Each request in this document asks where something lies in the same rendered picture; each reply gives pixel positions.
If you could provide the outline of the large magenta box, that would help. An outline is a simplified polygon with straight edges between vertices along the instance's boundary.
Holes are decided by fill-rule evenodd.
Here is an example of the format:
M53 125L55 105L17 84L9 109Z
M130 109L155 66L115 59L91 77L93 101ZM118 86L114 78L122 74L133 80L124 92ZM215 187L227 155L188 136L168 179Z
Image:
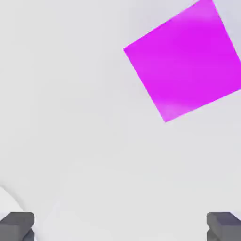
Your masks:
M241 90L241 60L213 0L198 0L124 52L164 121Z

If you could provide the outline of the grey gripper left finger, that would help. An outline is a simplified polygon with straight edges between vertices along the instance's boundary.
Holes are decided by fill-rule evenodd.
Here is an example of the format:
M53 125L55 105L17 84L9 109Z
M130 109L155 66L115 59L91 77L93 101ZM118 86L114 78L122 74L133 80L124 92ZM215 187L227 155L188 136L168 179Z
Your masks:
M0 241L35 241L32 212L10 212L0 221Z

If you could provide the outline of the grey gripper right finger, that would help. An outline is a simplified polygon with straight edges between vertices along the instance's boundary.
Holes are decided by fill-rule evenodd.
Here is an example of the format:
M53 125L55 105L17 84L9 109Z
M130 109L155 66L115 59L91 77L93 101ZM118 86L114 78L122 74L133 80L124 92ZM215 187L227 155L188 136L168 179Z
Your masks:
M231 212L207 214L207 241L241 241L241 220Z

